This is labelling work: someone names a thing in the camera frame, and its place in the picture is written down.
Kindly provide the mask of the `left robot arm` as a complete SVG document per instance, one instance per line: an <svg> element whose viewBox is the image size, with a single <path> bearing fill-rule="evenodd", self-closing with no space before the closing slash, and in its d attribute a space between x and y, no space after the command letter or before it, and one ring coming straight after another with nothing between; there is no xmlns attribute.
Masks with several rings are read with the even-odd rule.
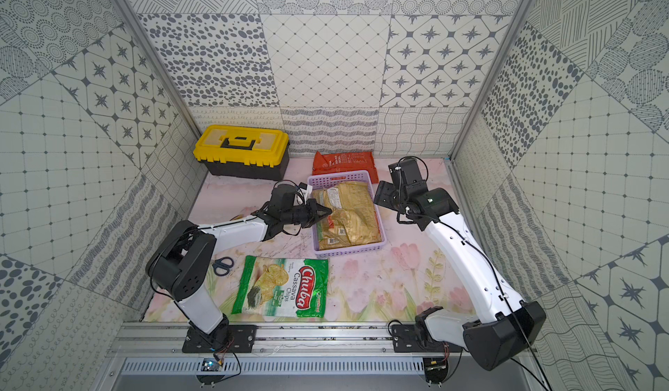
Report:
<svg viewBox="0 0 669 391"><path fill-rule="evenodd" d="M207 338L212 348L221 347L229 325L204 287L208 270L213 267L214 251L268 241L286 232L287 225L306 229L325 220L332 210L315 199L306 199L302 191L307 187L280 181L269 201L239 220L212 225L182 220L149 259L146 274L153 291L170 298L186 316L190 328Z"/></svg>

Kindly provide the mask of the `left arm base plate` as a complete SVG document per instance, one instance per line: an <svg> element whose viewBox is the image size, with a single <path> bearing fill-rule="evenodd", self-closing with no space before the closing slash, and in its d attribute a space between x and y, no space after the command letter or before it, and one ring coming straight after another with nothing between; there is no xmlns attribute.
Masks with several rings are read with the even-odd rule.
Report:
<svg viewBox="0 0 669 391"><path fill-rule="evenodd" d="M225 325L214 328L212 333L208 334L190 323L182 352L184 354L204 354L232 351L250 354L253 351L257 331L256 325Z"/></svg>

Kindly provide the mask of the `aluminium mounting rail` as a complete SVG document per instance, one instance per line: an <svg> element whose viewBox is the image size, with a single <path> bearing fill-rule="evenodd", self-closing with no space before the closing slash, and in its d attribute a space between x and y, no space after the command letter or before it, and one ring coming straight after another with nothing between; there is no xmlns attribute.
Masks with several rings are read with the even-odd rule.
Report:
<svg viewBox="0 0 669 391"><path fill-rule="evenodd" d="M393 337L385 322L257 322L250 333L247 325L235 323L228 351L243 357L289 356L430 356L444 354L442 345L428 348ZM110 355L126 357L178 357L183 348L197 356L213 351L188 333L184 322L126 322L111 345Z"/></svg>

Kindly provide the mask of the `lilac plastic basket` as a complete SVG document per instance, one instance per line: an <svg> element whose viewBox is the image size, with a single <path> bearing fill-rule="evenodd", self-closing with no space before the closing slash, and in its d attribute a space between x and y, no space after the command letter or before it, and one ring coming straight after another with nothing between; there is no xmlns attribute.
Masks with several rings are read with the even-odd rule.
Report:
<svg viewBox="0 0 669 391"><path fill-rule="evenodd" d="M370 252L386 244L373 184L367 171L313 175L310 198L331 214L312 228L313 248L320 258Z"/></svg>

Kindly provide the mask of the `tan chips bag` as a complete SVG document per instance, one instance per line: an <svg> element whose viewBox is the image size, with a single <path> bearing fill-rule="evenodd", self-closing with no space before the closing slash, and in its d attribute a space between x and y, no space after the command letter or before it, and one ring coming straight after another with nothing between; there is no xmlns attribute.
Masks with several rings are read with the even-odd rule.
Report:
<svg viewBox="0 0 669 391"><path fill-rule="evenodd" d="M376 208L366 182L344 181L327 189L314 190L312 198L332 210L329 218L316 225L320 251L382 241Z"/></svg>

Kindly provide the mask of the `red chips bag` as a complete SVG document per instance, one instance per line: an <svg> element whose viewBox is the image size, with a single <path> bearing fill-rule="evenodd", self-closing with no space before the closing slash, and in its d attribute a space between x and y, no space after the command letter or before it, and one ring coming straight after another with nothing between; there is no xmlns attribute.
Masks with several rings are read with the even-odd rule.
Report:
<svg viewBox="0 0 669 391"><path fill-rule="evenodd" d="M366 171L373 184L379 183L378 172L372 152L343 152L321 154L317 152L313 161L313 175Z"/></svg>

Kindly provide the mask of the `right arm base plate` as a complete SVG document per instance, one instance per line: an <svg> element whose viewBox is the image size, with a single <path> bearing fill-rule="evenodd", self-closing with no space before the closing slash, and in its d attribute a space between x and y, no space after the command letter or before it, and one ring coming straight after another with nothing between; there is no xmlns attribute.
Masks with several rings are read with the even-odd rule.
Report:
<svg viewBox="0 0 669 391"><path fill-rule="evenodd" d="M459 353L463 349L449 342L435 342L429 339L427 334L415 324L402 324L399 321L390 321L387 326L392 339L394 352L397 354L407 353L435 353L443 354L445 351Z"/></svg>

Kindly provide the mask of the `yellow black toolbox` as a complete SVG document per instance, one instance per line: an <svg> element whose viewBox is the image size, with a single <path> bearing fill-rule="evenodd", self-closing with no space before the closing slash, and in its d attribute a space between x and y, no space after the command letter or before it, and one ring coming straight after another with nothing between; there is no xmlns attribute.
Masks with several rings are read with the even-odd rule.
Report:
<svg viewBox="0 0 669 391"><path fill-rule="evenodd" d="M289 166L289 135L214 124L200 137L193 155L214 176L281 181Z"/></svg>

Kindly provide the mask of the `green Chuba cassava chips bag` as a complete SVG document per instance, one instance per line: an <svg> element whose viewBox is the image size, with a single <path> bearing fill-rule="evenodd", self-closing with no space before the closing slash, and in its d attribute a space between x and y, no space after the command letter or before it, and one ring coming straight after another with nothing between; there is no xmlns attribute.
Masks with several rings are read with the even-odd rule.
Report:
<svg viewBox="0 0 669 391"><path fill-rule="evenodd" d="M232 313L322 318L328 284L327 260L247 256Z"/></svg>

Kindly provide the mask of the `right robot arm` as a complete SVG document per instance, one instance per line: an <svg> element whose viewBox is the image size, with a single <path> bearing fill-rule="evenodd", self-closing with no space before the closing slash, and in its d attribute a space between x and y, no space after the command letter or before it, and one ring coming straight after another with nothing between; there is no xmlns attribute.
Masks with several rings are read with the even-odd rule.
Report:
<svg viewBox="0 0 669 391"><path fill-rule="evenodd" d="M468 293L475 316L463 321L431 307L415 318L416 341L422 347L461 347L491 371L531 349L545 324L545 309L509 285L473 238L451 195L428 187L421 174L425 167L416 157L390 164L391 180L380 182L374 203L394 211L400 224L418 227L438 246Z"/></svg>

